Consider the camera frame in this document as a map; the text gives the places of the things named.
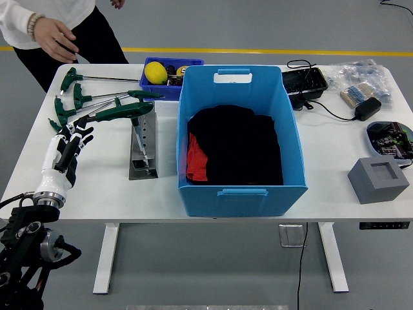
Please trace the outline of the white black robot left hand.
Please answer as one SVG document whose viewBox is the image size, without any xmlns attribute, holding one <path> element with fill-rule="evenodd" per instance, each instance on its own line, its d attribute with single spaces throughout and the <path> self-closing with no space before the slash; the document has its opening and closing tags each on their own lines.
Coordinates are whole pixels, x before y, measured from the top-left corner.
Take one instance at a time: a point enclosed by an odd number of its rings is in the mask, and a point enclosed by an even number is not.
<svg viewBox="0 0 413 310">
<path fill-rule="evenodd" d="M 93 139 L 87 127 L 88 116 L 65 125 L 50 141 L 41 169 L 42 180 L 36 192 L 54 192 L 64 196 L 76 181 L 77 157 Z"/>
</svg>

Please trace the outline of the person's right hand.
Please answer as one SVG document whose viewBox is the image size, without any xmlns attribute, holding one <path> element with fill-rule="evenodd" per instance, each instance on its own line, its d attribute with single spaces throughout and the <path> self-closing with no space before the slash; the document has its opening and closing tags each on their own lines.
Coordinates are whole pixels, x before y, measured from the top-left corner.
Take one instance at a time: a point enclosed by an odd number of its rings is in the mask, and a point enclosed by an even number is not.
<svg viewBox="0 0 413 310">
<path fill-rule="evenodd" d="M 47 17 L 39 18 L 33 28 L 35 41 L 51 58 L 62 63 L 74 63 L 79 48 L 76 36 L 62 22 Z"/>
</svg>

